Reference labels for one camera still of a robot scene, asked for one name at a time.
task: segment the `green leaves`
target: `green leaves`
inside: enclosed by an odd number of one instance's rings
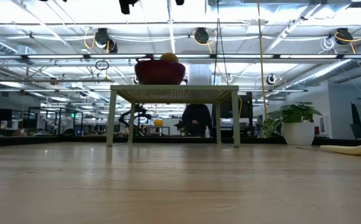
[[[292,105],[281,107],[281,116],[284,123],[302,123],[313,122],[313,115],[322,116],[320,112],[314,109],[311,102],[297,102]]]

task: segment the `wooden floor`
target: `wooden floor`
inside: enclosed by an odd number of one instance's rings
[[[0,147],[0,224],[361,224],[361,157],[283,145]]]

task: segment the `white planter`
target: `white planter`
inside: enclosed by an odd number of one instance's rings
[[[283,133],[289,145],[310,146],[315,137],[315,124],[283,123]]]

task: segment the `person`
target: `person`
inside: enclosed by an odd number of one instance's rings
[[[190,104],[182,115],[182,122],[191,135],[205,136],[205,130],[211,128],[211,115],[207,105]]]

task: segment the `ceiling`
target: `ceiling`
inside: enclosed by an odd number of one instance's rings
[[[213,1],[185,0],[183,6],[177,6],[170,0],[171,10],[168,12],[167,1],[140,0],[131,7],[130,15],[121,13],[117,0],[77,0],[63,2],[48,0],[47,2],[25,0],[27,11],[19,4],[20,0],[0,0],[0,40],[10,45],[24,45],[35,51],[35,54],[105,54],[102,49],[85,46],[92,44],[93,33],[99,27],[107,27],[109,35],[118,45],[119,54],[162,54],[173,52],[176,54],[209,54],[207,45],[196,44],[193,38],[188,38],[196,27],[205,27],[210,35],[212,52],[218,54],[259,54],[260,39],[258,38],[258,10],[256,4],[242,3],[243,1],[220,1],[219,18],[221,22],[222,40],[216,49],[215,31],[217,27],[217,8]],[[309,1],[274,1],[272,4],[261,5],[262,47],[266,54],[333,54],[334,49],[323,50],[323,41],[329,34],[334,35],[337,28],[346,27],[354,38],[361,37],[361,8],[348,7],[350,1],[329,1],[330,4],[319,7],[309,6]],[[295,21],[311,13],[305,20]],[[285,29],[277,44],[276,37]],[[351,51],[349,45],[335,44],[337,53]],[[51,63],[50,60],[38,60],[40,63]],[[44,67],[29,66],[29,72],[35,73],[33,78],[63,78],[85,79],[91,73],[86,62],[71,61],[77,66]],[[107,75],[116,85],[132,83],[135,64],[130,60],[112,60]],[[182,62],[187,67],[195,63],[193,60]],[[265,76],[274,74],[278,82],[290,82],[300,74],[313,69],[324,62],[292,61],[289,63],[264,63]],[[26,65],[11,66],[15,61],[0,60],[0,67],[4,67],[20,77],[26,76]],[[225,70],[225,64],[218,62],[218,68]],[[232,75],[232,85],[244,87],[260,87],[261,65],[259,63],[243,63],[243,61],[229,61],[226,69]],[[36,87],[64,88],[40,83]],[[83,83],[83,88],[109,88],[109,83]]]

